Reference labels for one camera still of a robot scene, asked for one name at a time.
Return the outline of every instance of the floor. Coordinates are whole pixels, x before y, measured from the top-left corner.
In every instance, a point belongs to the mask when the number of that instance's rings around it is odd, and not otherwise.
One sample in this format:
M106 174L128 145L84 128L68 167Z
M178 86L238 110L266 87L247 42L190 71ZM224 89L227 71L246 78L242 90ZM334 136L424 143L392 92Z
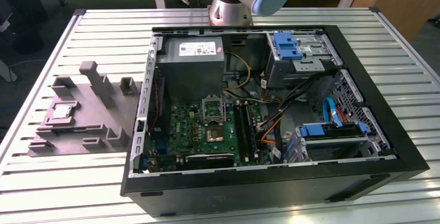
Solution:
M154 0L66 0L68 2L66 6L60 6L58 0L40 1L48 14L48 19L35 25L44 41L42 50L31 55L20 55L0 43L0 59L8 65L32 60L14 67L14 71L20 76L18 84L11 84L4 79L0 79L0 141L43 69L44 62L36 60L48 59L75 9L155 8ZM166 1L170 8L186 7L179 0ZM202 3L206 7L210 0L202 0ZM440 28L435 26L434 22L426 24L411 44L434 70L440 74Z

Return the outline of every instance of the green circuit board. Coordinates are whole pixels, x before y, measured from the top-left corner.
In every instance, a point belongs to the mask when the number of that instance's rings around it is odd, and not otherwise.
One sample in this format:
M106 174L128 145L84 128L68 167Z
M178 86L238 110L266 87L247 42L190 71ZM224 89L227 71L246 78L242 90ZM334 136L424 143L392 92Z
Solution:
M171 110L171 136L168 154L184 156L188 154L230 153L235 155L235 166L270 164L270 151L263 150L259 158L250 162L240 160L236 138L234 104L226 104L226 121L220 124L204 124L203 105L175 105ZM262 121L260 107L250 105L252 122Z

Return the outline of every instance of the slotted metal table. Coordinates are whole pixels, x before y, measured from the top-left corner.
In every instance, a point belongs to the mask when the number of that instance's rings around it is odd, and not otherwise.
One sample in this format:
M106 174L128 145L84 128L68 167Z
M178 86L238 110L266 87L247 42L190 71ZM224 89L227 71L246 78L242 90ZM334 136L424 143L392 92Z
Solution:
M283 9L255 25L338 25L428 161L431 170L356 201L154 219L120 197L126 153L31 158L28 143L56 76L82 61L118 82L143 80L155 26L208 25L204 9L76 12L0 146L0 223L398 223L440 220L440 78L380 13L367 8Z

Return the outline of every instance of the blue latch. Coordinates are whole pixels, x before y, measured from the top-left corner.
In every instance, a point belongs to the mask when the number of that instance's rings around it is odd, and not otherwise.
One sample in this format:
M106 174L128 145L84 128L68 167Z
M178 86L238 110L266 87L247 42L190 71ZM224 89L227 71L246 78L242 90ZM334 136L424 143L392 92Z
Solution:
M300 134L302 137L307 137L310 135L304 126L300 127Z
M311 136L326 135L322 125L306 125L306 129Z
M359 126L359 129L360 129L360 132L363 133L363 135L367 134L367 132L368 132L367 125L363 122L360 122L358 124L358 126Z
M303 53L298 50L298 42L290 32L274 33L274 43L282 60L303 59Z

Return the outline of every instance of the white table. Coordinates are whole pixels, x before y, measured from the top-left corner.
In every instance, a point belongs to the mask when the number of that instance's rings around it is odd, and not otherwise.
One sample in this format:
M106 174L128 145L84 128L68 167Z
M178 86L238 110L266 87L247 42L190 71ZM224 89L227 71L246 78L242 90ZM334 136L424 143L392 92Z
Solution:
M283 9L255 25L339 25L431 170L352 202L183 216L183 223L398 223L440 220L440 78L380 13L368 9ZM142 223L155 221L120 197L126 153L31 158L58 75L79 74L84 60L116 82L143 79L151 28L208 25L207 10L88 10L71 19L0 145L0 223Z

